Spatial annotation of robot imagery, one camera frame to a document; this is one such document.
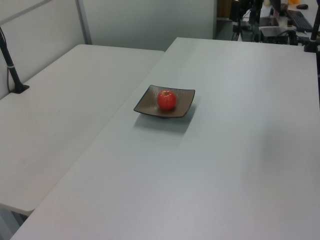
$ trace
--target office desk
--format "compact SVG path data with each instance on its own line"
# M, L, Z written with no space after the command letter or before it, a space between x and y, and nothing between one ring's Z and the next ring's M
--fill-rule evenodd
M134 112L150 84L187 115ZM317 84L303 48L177 38L12 240L318 239Z
M78 45L0 101L0 207L29 215L163 55Z
M297 5L299 5L299 4L292 4L292 5L288 5L288 9L302 12L304 17L311 24L311 26L313 26L315 23L316 14L317 14L317 10L318 10L317 1L315 1L315 0L301 0L300 2L301 3L299 3L299 4L308 4L309 8L305 9L305 10L297 9ZM267 12L269 13L271 8L272 8L271 5L269 5L269 6L262 5L261 15L263 14L263 17L265 17L266 16L265 13L267 13ZM244 18L245 22L249 21L249 15L247 15L247 16ZM295 30L296 29L295 26L288 27L288 18L286 16L280 16L279 18L277 18L277 21L279 23L279 26L272 26L272 28L282 27L282 28L285 28L286 30ZM310 38L311 32L306 32L306 34L304 34L302 32L297 32L297 35L299 37L307 37L308 36ZM238 41L240 41L240 42L242 41L241 35L239 36Z

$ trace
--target gray wall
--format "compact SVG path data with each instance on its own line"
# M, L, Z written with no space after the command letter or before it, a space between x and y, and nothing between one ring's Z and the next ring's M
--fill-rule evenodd
M176 37L214 37L217 0L79 1L94 45L166 51Z

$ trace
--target tabletop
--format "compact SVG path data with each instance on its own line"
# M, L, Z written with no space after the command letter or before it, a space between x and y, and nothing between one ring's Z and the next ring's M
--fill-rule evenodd
M78 45L0 101L0 207L29 215L164 53Z
M134 112L151 84L186 116ZM177 38L12 240L316 240L319 145L315 54Z
M299 5L299 4L308 4L308 9L297 9L297 5ZM313 26L314 23L315 23L316 14L317 14L317 10L318 10L317 1L316 0L301 0L299 4L288 5L288 9L289 10L293 10L293 11L302 12L304 17L311 24L311 26ZM271 5L268 5L268 6L262 5L261 17L269 17L271 8L272 8ZM249 15L245 16L244 21L245 22L249 21ZM295 26L288 27L288 18L286 16L280 16L277 19L277 21L279 23L279 27L282 27L282 28L284 28L286 30L295 30L296 29ZM260 28L278 28L278 26L263 26L263 27L260 27ZM309 38L311 37L311 32L306 32L306 33L296 32L296 34L299 37L306 37L306 36L309 37Z

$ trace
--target apple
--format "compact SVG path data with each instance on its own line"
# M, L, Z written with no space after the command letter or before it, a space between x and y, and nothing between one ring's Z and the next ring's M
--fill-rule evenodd
M156 101L162 110L171 110L176 106L176 95L170 90L163 90L159 92Z

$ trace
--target brown plate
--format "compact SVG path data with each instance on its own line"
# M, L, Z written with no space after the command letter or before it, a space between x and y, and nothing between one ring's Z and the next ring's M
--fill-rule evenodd
M176 96L175 107L168 111L161 110L157 103L157 96L163 90L171 90ZM160 118L181 118L188 112L194 100L195 92L195 90L150 85L133 110Z

